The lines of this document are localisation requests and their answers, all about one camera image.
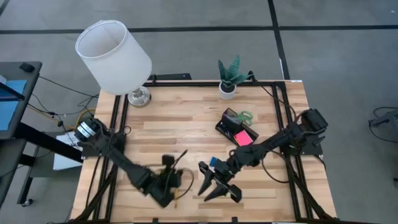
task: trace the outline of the desk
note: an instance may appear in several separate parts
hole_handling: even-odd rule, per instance
[[[286,81],[290,104],[297,113],[308,108],[302,82]],[[230,222],[238,217],[240,222],[293,221],[294,212],[288,184],[271,180],[261,166],[245,167],[230,184],[243,191],[240,203],[229,197],[220,197],[204,202],[208,194],[198,196],[203,175],[198,171],[198,162],[209,163],[212,156],[225,160],[228,151],[236,148],[217,130],[215,124],[221,119],[222,112],[230,107],[236,112],[247,110],[253,113],[253,125],[261,142],[278,132],[274,99],[259,86],[239,86],[236,96],[223,101],[218,96],[217,87],[150,87],[151,103],[145,108],[129,106],[126,125],[132,131],[127,135],[125,155],[140,164],[159,164],[163,154],[178,156],[184,150],[188,153],[177,167],[188,167],[195,173],[195,181],[189,193],[178,201],[174,208],[172,202],[167,208],[160,208],[150,196],[144,197],[129,182],[126,174],[119,170],[114,198],[112,222],[151,222],[159,218],[160,222]],[[96,117],[109,126],[114,96],[101,92],[96,109]],[[121,119],[122,105],[119,105],[118,121]],[[303,169],[309,191],[325,209],[335,216],[330,189],[323,165],[313,156],[302,156]],[[80,181],[76,192],[72,218],[79,215],[85,207],[96,158],[84,161]],[[282,159],[268,154],[265,164],[270,173],[286,180],[287,174]],[[97,170],[95,183],[98,184],[100,170]],[[190,183],[189,175],[184,175],[181,192]],[[93,188],[94,195],[98,186]],[[301,214],[305,216],[302,195],[297,191]],[[104,203],[100,218],[103,217]]]
[[[14,114],[12,115],[8,129],[0,131],[0,176],[5,175],[0,180],[0,207],[6,198],[7,191],[11,185],[18,163],[29,166],[29,171],[22,186],[21,194],[18,199],[19,204],[24,204],[29,191],[32,177],[30,172],[35,164],[37,151],[34,156],[23,154],[26,142],[29,141],[38,146],[82,162],[81,152],[63,142],[56,140],[21,122],[30,96],[39,78],[42,62],[26,62],[35,69],[33,72],[25,72],[19,68],[22,62],[0,62],[0,74],[7,80],[27,80],[22,95],[25,100],[19,101]]]

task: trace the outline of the pink object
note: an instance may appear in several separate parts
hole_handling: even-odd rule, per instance
[[[234,138],[240,146],[247,146],[253,142],[253,139],[250,138],[250,135],[245,130],[235,134]]]

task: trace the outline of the green object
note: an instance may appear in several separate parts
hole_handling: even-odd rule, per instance
[[[218,60],[218,69],[220,70],[221,81],[225,88],[230,88],[233,85],[237,85],[239,83],[244,82],[251,75],[244,75],[239,72],[239,64],[241,61],[241,57],[239,55],[233,60],[232,64],[229,66],[229,69],[223,65],[223,63]]]
[[[251,121],[253,119],[253,114],[248,111],[242,111],[236,118],[245,123],[247,126],[251,126],[253,124]]]

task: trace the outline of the green leaves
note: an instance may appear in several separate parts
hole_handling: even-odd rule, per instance
[[[241,57],[236,56],[232,64],[229,66],[228,73],[229,73],[229,78],[233,78],[238,74],[238,69],[239,69],[239,63],[241,62]]]
[[[241,57],[237,55],[233,60],[232,64],[229,66],[227,70],[223,63],[218,60],[218,69],[220,70],[220,78],[225,87],[230,87],[232,85],[237,85],[239,83],[244,82],[249,75],[244,75],[239,70],[239,64],[241,61]]]
[[[232,85],[237,85],[239,83],[244,82],[246,79],[248,79],[248,77],[249,75],[244,75],[241,72],[239,72],[237,75],[235,75],[230,79],[230,82],[232,83]]]
[[[218,60],[218,69],[220,70],[221,80],[227,80],[228,79],[228,76],[227,76],[228,71],[225,69],[223,63],[220,60]]]

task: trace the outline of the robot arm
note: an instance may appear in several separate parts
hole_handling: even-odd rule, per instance
[[[100,120],[94,118],[82,122],[75,136],[80,140],[79,146],[95,149],[126,171],[131,184],[144,195],[150,194],[160,206],[166,207],[174,200],[174,193],[170,190],[172,187],[180,187],[183,170],[174,169],[172,156],[163,155],[162,161],[166,168],[160,174],[155,174],[149,168],[131,162],[118,149],[119,144],[124,144],[123,134],[109,132]]]
[[[204,162],[200,162],[199,169],[205,175],[205,179],[199,189],[198,195],[201,195],[211,185],[211,181],[215,180],[217,186],[207,195],[205,201],[230,193],[231,198],[238,203],[242,199],[242,191],[235,185],[229,185],[228,182],[234,178],[243,166],[258,166],[266,153],[276,147],[289,146],[292,150],[290,154],[299,153],[300,148],[307,144],[308,137],[317,136],[325,132],[328,126],[328,123],[318,110],[304,111],[299,117],[301,117],[301,124],[298,124],[296,119],[296,121],[289,124],[285,129],[260,144],[237,147],[229,153],[229,158],[226,161],[221,161],[213,157],[210,167],[214,167],[214,171]],[[295,182],[300,182],[301,184],[291,164],[289,167],[288,172],[294,173]]]

